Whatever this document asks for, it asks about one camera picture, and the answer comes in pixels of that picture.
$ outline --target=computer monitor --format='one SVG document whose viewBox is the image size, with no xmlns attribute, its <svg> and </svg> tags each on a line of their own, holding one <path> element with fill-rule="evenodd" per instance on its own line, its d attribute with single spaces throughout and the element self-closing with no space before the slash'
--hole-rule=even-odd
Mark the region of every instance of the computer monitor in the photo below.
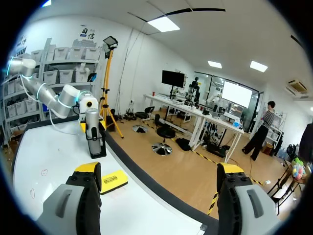
<svg viewBox="0 0 313 235">
<path fill-rule="evenodd" d="M 184 87 L 185 74 L 163 70 L 162 83 L 175 87 Z"/>
</svg>

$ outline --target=yellow sponge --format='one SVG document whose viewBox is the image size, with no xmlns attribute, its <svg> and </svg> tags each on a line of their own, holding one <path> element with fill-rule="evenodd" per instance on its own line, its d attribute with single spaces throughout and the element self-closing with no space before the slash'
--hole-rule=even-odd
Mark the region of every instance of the yellow sponge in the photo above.
<svg viewBox="0 0 313 235">
<path fill-rule="evenodd" d="M 103 176 L 101 181 L 100 194 L 106 194 L 126 185 L 128 183 L 128 177 L 122 170 L 118 170 L 110 175 Z"/>
</svg>

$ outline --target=office chair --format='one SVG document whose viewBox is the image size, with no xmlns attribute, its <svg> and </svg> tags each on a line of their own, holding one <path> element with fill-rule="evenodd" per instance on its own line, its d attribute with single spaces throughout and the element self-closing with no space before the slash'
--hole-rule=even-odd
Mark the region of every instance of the office chair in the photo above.
<svg viewBox="0 0 313 235">
<path fill-rule="evenodd" d="M 152 151 L 154 151 L 155 153 L 157 153 L 159 155 L 166 156 L 166 155 L 170 155 L 173 152 L 173 150 L 172 150 L 171 146 L 169 146 L 165 143 L 165 140 L 174 138 L 176 133 L 173 129 L 170 129 L 169 125 L 167 125 L 165 123 L 161 123 L 159 121 L 159 119 L 160 119 L 160 115 L 156 114 L 155 115 L 155 126 L 156 127 L 160 126 L 156 130 L 156 133 L 159 136 L 163 137 L 164 140 L 162 143 L 154 143 L 152 145 Z"/>
<path fill-rule="evenodd" d="M 138 132 L 138 133 L 147 133 L 148 132 L 148 129 L 146 127 L 144 127 L 141 124 L 141 122 L 143 119 L 149 118 L 154 109 L 155 109 L 155 107 L 152 106 L 152 107 L 146 108 L 144 112 L 136 112 L 135 113 L 136 118 L 139 118 L 139 125 L 133 126 L 133 131 Z"/>
</svg>

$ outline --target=white table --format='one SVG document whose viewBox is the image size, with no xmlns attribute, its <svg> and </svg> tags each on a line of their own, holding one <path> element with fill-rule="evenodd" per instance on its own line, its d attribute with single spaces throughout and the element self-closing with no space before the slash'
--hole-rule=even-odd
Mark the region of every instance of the white table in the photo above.
<svg viewBox="0 0 313 235">
<path fill-rule="evenodd" d="M 213 123 L 213 124 L 216 124 L 218 126 L 222 126 L 223 128 L 227 129 L 227 130 L 230 130 L 232 132 L 235 133 L 235 137 L 231 143 L 231 146 L 230 146 L 230 149 L 228 150 L 227 154 L 226 154 L 226 157 L 225 157 L 225 163 L 228 162 L 228 160 L 230 159 L 232 153 L 234 152 L 234 149 L 236 148 L 237 144 L 238 144 L 238 141 L 241 137 L 241 135 L 244 133 L 244 131 L 242 129 L 239 129 L 239 128 L 236 128 L 234 127 L 232 124 L 228 123 L 228 122 L 225 122 L 221 119 L 218 119 L 218 118 L 214 118 L 212 117 L 211 115 L 203 115 L 203 121 L 202 121 L 202 124 L 199 128 L 199 132 L 196 134 L 196 137 L 195 137 L 195 143 L 194 143 L 194 147 L 193 147 L 193 151 L 200 145 L 200 135 L 201 135 L 201 130 L 203 129 L 204 125 L 205 125 L 205 121 L 207 122 L 210 122 L 210 123 Z"/>
<path fill-rule="evenodd" d="M 176 126 L 170 122 L 167 122 L 165 120 L 162 120 L 164 121 L 166 124 L 180 130 L 181 132 L 184 132 L 186 134 L 189 134 L 191 135 L 191 138 L 190 138 L 190 141 L 189 141 L 189 146 L 192 147 L 195 143 L 195 136 L 199 130 L 199 126 L 201 124 L 201 121 L 202 121 L 202 117 L 203 117 L 203 114 L 200 110 L 198 109 L 195 109 L 195 110 L 192 110 L 190 106 L 187 106 L 187 105 L 184 105 L 184 104 L 175 104 L 172 100 L 170 100 L 169 98 L 163 98 L 163 97 L 160 97 L 160 96 L 152 96 L 152 95 L 148 95 L 148 94 L 144 94 L 143 95 L 144 97 L 144 102 L 145 103 L 145 100 L 146 98 L 150 99 L 150 106 L 153 106 L 153 102 L 156 101 L 156 102 L 159 102 L 161 104 L 164 104 L 166 106 L 169 106 L 169 107 L 172 107 L 172 108 L 175 108 L 175 109 L 178 109 L 180 111 L 183 111 L 185 113 L 188 113 L 190 115 L 193 115 L 196 117 L 196 124 L 195 124 L 195 128 L 194 128 L 194 131 L 191 133 L 189 131 L 186 131 L 182 128 L 180 128 L 179 126 Z"/>
<path fill-rule="evenodd" d="M 67 132 L 81 132 L 78 121 L 57 124 Z M 91 159 L 85 134 L 63 134 L 51 125 L 24 133 L 14 165 L 14 190 L 22 211 L 36 220 L 43 202 L 64 184 L 76 167 L 98 161 L 102 176 L 123 170 L 127 185 L 101 195 L 101 234 L 202 235 L 202 223 L 181 213 L 145 186 L 106 144 L 107 156 Z"/>
</svg>

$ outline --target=black bag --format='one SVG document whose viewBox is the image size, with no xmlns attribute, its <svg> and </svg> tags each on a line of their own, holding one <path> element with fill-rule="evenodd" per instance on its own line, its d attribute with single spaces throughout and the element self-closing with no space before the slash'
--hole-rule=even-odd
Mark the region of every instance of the black bag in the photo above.
<svg viewBox="0 0 313 235">
<path fill-rule="evenodd" d="M 191 149 L 190 146 L 188 145 L 189 144 L 189 140 L 186 140 L 184 138 L 178 138 L 178 139 L 176 139 L 176 143 L 184 151 L 189 151 Z"/>
</svg>

